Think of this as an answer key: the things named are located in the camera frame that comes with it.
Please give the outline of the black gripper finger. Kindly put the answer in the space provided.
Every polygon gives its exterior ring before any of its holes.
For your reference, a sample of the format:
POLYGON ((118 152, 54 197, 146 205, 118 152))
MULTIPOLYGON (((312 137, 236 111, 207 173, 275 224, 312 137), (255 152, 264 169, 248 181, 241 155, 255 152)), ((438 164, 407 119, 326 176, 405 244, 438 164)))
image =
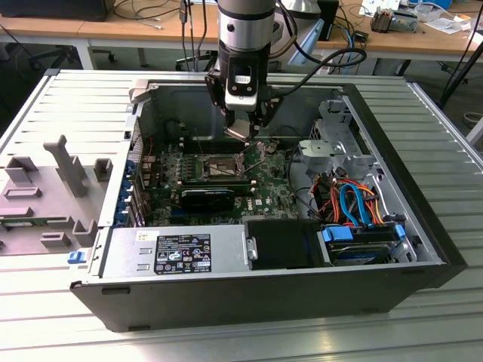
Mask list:
POLYGON ((258 135, 261 128, 266 128, 274 119, 276 112, 283 103, 283 97, 275 97, 270 100, 262 100, 256 105, 253 112, 248 113, 249 134, 251 140, 258 135))
POLYGON ((231 127, 235 122, 235 112, 227 108, 225 102, 225 88, 222 84, 220 72, 211 70, 205 75, 205 84, 210 94, 211 102, 220 109, 225 118, 225 128, 231 127))

